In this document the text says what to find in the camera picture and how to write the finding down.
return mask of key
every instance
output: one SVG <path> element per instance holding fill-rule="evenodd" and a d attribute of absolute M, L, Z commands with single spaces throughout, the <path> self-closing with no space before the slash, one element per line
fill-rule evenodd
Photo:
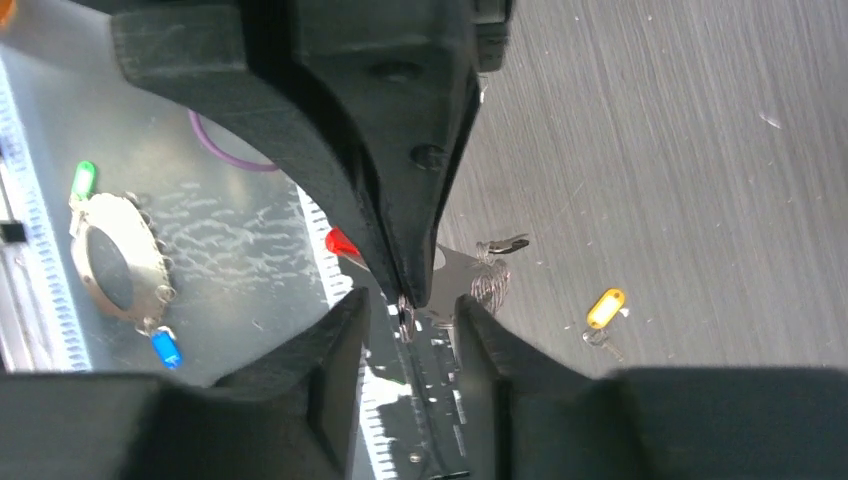
<path fill-rule="evenodd" d="M 610 352 L 619 363 L 624 362 L 624 355 L 622 355 L 621 350 L 609 341 L 609 335 L 607 335 L 605 330 L 586 330 L 583 332 L 583 341 L 593 347 L 601 347 Z"/>

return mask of wooden table surface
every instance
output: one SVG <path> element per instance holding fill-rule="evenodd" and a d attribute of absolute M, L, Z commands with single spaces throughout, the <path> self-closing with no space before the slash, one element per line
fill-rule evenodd
<path fill-rule="evenodd" d="M 508 328 L 624 365 L 848 365 L 848 2 L 520 2 L 440 240 L 529 233 Z"/>

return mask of keychain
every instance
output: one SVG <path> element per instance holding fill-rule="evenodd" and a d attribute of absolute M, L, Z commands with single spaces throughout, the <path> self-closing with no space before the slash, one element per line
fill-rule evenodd
<path fill-rule="evenodd" d="M 71 257 L 94 303 L 106 315 L 132 322 L 136 331 L 150 338 L 153 351 L 169 369 L 183 361 L 173 330 L 161 324 L 165 309 L 177 296 L 168 276 L 168 257 L 150 231 L 150 221 L 136 206 L 132 194 L 94 194 L 96 169 L 90 162 L 77 166 L 68 204 L 71 207 Z M 115 244 L 129 270 L 132 304 L 113 303 L 97 282 L 89 258 L 88 239 L 99 230 Z"/>

